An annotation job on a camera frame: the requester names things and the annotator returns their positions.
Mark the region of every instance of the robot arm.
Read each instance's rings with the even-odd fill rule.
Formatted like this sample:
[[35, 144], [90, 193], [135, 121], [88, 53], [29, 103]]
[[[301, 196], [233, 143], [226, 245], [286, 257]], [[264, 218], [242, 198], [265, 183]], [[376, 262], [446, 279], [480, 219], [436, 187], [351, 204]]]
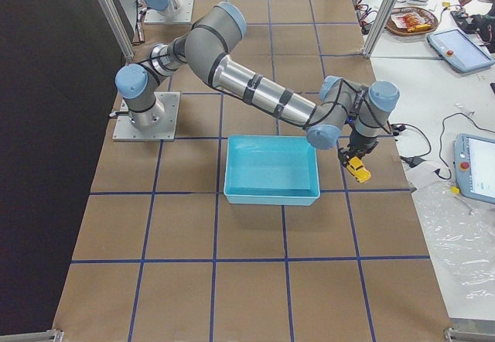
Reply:
[[245, 33], [246, 22], [239, 10], [221, 2], [186, 35], [169, 45], [154, 46], [149, 58], [140, 64], [121, 68], [116, 84], [135, 126], [145, 128], [159, 121], [162, 105], [154, 90], [188, 63], [209, 87], [230, 92], [245, 104], [305, 130], [308, 142], [317, 149], [334, 147], [342, 127], [350, 124], [350, 144], [339, 150], [340, 161], [352, 173], [362, 169], [354, 165], [355, 158], [360, 160], [376, 146], [377, 136], [397, 103], [398, 89], [388, 82], [368, 87], [327, 77], [319, 93], [322, 104], [315, 104], [230, 58], [228, 53]]

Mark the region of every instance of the basket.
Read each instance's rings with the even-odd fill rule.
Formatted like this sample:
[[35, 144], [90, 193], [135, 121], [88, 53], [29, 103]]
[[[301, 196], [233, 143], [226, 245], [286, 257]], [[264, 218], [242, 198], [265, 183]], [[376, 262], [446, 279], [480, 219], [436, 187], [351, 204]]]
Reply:
[[316, 150], [306, 137], [231, 135], [224, 194], [233, 204], [311, 205], [320, 194]]
[[402, 7], [402, 8], [394, 8], [392, 9], [392, 15], [395, 14], [402, 14], [402, 13], [412, 13], [416, 12], [418, 13], [423, 19], [425, 19], [425, 23], [430, 24], [432, 27], [429, 30], [425, 31], [418, 31], [418, 32], [408, 32], [407, 29], [401, 29], [398, 28], [394, 21], [392, 21], [392, 18], [389, 17], [387, 20], [387, 24], [385, 25], [385, 28], [390, 31], [392, 34], [399, 35], [399, 36], [414, 36], [414, 35], [422, 35], [422, 34], [428, 34], [432, 31], [435, 31], [437, 27], [439, 27], [439, 21], [435, 17], [433, 13], [430, 11], [427, 11], [426, 9], [423, 8], [418, 8], [418, 7]]

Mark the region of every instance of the mounting plate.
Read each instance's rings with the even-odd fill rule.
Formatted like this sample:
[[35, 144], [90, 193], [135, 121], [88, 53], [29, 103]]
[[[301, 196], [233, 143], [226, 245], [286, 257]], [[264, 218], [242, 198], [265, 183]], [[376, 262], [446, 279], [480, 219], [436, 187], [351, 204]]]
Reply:
[[157, 11], [150, 9], [146, 12], [145, 23], [150, 25], [179, 25], [191, 23], [191, 18], [193, 17], [193, 6], [194, 0], [182, 0], [183, 5], [180, 8], [179, 12], [177, 12], [173, 19], [170, 17], [165, 17], [164, 15], [160, 15]]
[[[179, 92], [155, 92], [158, 101], [165, 106], [165, 117], [155, 126], [140, 130], [131, 123], [127, 115], [119, 115], [113, 139], [116, 142], [174, 141], [176, 137], [177, 114], [179, 113]], [[120, 111], [127, 111], [124, 101]]]

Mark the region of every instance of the blue bin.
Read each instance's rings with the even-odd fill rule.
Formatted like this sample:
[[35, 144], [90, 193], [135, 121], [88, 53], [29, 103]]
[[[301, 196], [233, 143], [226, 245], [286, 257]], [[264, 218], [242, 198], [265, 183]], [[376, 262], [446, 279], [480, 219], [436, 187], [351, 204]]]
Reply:
[[316, 150], [306, 137], [232, 135], [224, 194], [233, 204], [311, 205], [319, 198]]

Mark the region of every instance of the yellow object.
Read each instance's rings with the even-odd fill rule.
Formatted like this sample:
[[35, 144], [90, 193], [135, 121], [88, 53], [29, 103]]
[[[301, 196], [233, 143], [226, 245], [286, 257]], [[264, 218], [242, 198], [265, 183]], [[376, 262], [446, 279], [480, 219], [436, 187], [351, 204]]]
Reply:
[[429, 23], [422, 23], [421, 25], [410, 27], [408, 29], [408, 32], [426, 31], [426, 30], [430, 30], [430, 27], [432, 27], [432, 25], [430, 25]]
[[364, 168], [363, 162], [357, 156], [354, 156], [349, 160], [349, 164], [347, 164], [346, 168], [359, 183], [365, 183], [371, 178], [370, 171]]

